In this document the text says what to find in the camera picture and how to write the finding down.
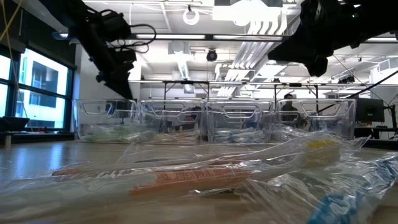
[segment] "camera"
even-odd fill
[[[209,52],[207,53],[207,61],[208,62],[214,62],[217,60],[217,53],[215,49],[210,49]]]

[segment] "plastic bag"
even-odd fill
[[[125,151],[118,152],[105,160],[91,159],[57,170],[49,170],[42,176],[68,175],[79,172],[101,172],[126,167],[177,166],[193,162],[216,159],[227,155],[256,152],[275,144],[207,144],[199,146],[170,146],[132,143]]]
[[[306,167],[334,164],[357,145],[327,134],[296,138],[261,151],[173,166],[128,164],[98,172],[14,180],[0,186],[0,222],[15,222],[85,209],[137,205],[163,198],[238,189],[246,181],[272,179]]]
[[[250,179],[239,190],[272,223],[368,223],[398,178],[398,154],[300,169],[269,180]]]

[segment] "person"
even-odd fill
[[[282,111],[297,111],[297,108],[293,106],[293,102],[290,101],[293,99],[293,95],[288,93],[284,96],[284,99],[289,101],[285,102],[285,105],[282,107]]]
[[[293,99],[293,95],[290,93],[284,96],[285,105],[282,106],[281,111],[293,111],[291,113],[282,113],[282,121],[284,121],[285,125],[294,126],[296,128],[304,127],[306,125],[306,121],[302,118],[302,115],[299,113],[298,109],[293,106],[293,102],[290,101]]]

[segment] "computer monitor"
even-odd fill
[[[355,121],[384,122],[384,104],[382,100],[358,98],[356,100]]]

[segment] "desk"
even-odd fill
[[[123,153],[125,144],[88,144],[67,142],[46,142],[38,144],[12,145],[10,151],[0,149],[0,177],[28,178],[49,174],[49,170],[81,161],[95,159],[104,161],[108,157]],[[357,156],[372,158],[384,154],[383,150],[364,149]],[[374,214],[372,224],[397,223],[398,188],[389,196]],[[171,203],[148,203],[126,207],[117,213],[96,213],[80,217],[80,223],[211,223],[247,224],[267,223],[258,212],[233,194],[218,194],[211,197],[189,197],[174,199]],[[58,223],[57,218],[46,218],[38,223]]]
[[[354,135],[356,138],[372,135],[374,139],[380,139],[382,132],[397,132],[398,128],[355,128]]]

